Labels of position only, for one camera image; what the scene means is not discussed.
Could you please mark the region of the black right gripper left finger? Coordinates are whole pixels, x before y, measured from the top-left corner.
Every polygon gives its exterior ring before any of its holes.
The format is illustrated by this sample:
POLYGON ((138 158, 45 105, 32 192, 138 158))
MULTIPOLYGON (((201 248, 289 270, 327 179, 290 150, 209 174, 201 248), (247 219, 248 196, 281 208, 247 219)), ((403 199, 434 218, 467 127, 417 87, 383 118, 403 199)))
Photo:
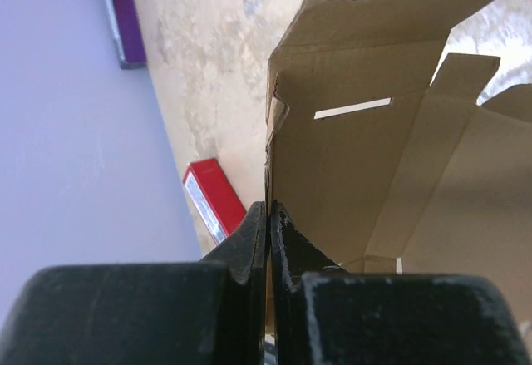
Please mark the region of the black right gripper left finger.
POLYGON ((260 364, 266 211, 197 262, 65 265, 22 288, 4 364, 260 364))

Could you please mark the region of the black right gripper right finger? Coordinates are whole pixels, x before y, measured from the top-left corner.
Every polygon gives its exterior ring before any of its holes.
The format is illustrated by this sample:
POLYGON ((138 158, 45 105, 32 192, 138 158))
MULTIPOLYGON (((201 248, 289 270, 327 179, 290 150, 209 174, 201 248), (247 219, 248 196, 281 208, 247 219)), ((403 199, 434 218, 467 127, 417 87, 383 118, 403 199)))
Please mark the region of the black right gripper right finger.
POLYGON ((528 364, 500 291, 461 274, 358 274, 335 264, 279 202, 269 233, 280 364, 528 364))

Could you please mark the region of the brown cardboard box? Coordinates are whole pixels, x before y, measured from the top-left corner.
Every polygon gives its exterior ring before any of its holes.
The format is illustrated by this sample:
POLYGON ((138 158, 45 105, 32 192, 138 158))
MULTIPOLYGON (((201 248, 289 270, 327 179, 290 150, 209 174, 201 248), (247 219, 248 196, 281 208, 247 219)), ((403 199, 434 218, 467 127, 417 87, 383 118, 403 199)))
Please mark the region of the brown cardboard box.
POLYGON ((354 273, 477 274, 531 318, 531 87, 444 53, 495 0, 303 0, 268 61, 266 199, 354 273))

